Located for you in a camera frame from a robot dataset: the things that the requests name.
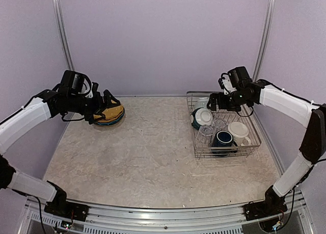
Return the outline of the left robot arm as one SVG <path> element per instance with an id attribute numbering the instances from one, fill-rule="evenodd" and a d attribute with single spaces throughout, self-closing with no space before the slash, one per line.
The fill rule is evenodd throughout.
<path id="1" fill-rule="evenodd" d="M 71 215 L 74 210 L 66 192 L 43 180 L 63 135 L 63 122 L 71 121 L 68 114 L 77 113 L 92 125 L 106 120 L 107 110 L 120 105 L 108 90 L 54 88 L 32 96 L 1 121 L 1 189 L 37 197 L 52 214 Z"/>

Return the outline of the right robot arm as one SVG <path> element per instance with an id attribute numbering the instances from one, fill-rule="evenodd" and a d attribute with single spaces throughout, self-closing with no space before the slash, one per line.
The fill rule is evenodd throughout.
<path id="1" fill-rule="evenodd" d="M 263 201 L 244 205 L 248 219 L 271 216 L 286 211 L 285 197 L 294 192 L 309 176 L 314 166 L 325 154 L 325 105 L 299 98 L 266 80 L 252 81 L 221 78 L 222 91 L 211 94 L 209 108 L 239 111 L 240 106 L 254 104 L 272 108 L 288 116 L 286 122 L 276 120 L 271 125 L 273 145 L 277 152 L 288 149 L 283 156 L 287 169 L 265 192 Z"/>

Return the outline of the clear drinking glass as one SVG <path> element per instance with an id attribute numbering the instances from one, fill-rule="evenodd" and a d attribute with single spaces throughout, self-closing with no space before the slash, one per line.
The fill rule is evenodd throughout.
<path id="1" fill-rule="evenodd" d="M 195 138 L 195 145 L 198 148 L 209 147 L 214 136 L 214 128 L 210 125 L 200 126 Z"/>
<path id="2" fill-rule="evenodd" d="M 212 128 L 214 129 L 214 132 L 217 133 L 219 131 L 224 130 L 227 127 L 227 123 L 224 119 L 216 118 L 212 124 Z"/>

